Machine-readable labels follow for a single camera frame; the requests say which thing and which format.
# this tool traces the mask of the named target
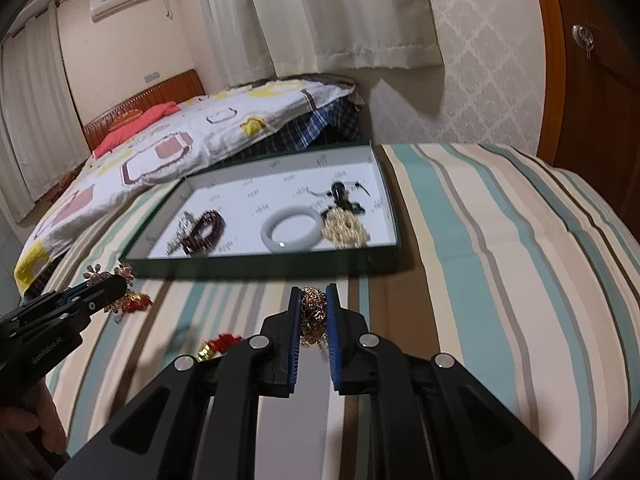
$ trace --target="white jade bangle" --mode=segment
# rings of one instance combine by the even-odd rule
[[[273,230],[276,226],[286,220],[287,218],[291,218],[292,216],[304,215],[315,221],[315,225],[306,235],[297,240],[290,240],[289,242],[276,242],[273,236]],[[260,237],[262,238],[262,243],[268,250],[272,253],[295,253],[298,251],[304,251],[306,249],[310,249],[314,245],[316,245],[322,239],[322,226],[324,223],[322,222],[322,217],[320,213],[309,206],[291,206],[286,207],[284,209],[280,209],[272,214],[269,218],[264,221],[262,224],[262,229],[260,231]]]

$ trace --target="tray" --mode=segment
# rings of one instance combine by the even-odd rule
[[[326,192],[336,181],[345,183],[348,199],[365,209],[358,220],[369,232],[367,245],[336,249],[323,238],[310,250],[271,253],[260,236],[265,221],[290,206],[325,211],[334,205]],[[218,211],[225,220],[216,246],[205,254],[187,256],[178,249],[168,256],[167,243],[177,232],[182,212],[197,218],[206,210]],[[294,216],[278,224],[272,238],[283,242],[298,238],[313,224],[311,218]],[[383,171],[372,146],[358,144],[217,165],[187,176],[149,215],[121,260],[141,278],[324,277],[392,271],[399,246]]]

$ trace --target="wall socket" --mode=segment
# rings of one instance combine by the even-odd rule
[[[156,79],[160,79],[160,73],[159,72],[153,72],[149,75],[145,75],[145,83],[151,83],[152,81],[155,81]]]

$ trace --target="damask wallpaper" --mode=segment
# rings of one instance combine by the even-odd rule
[[[358,70],[375,142],[496,142],[535,153],[545,51],[538,0],[431,0],[444,67]]]

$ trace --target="silver screw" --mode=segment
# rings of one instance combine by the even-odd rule
[[[254,335],[249,339],[249,346],[259,350],[260,348],[266,348],[269,346],[269,338],[265,335]]]
[[[445,353],[436,355],[434,361],[440,368],[451,368],[456,364],[456,360],[449,354]]]
[[[364,346],[364,348],[373,348],[375,346],[378,346],[378,343],[380,343],[380,338],[378,338],[378,336],[375,334],[362,334],[359,341],[360,344]]]
[[[187,371],[189,368],[193,367],[194,362],[195,361],[193,357],[189,355],[183,355],[181,357],[178,357],[174,361],[174,366],[175,366],[175,369],[178,370],[179,372],[184,372],[184,371]]]

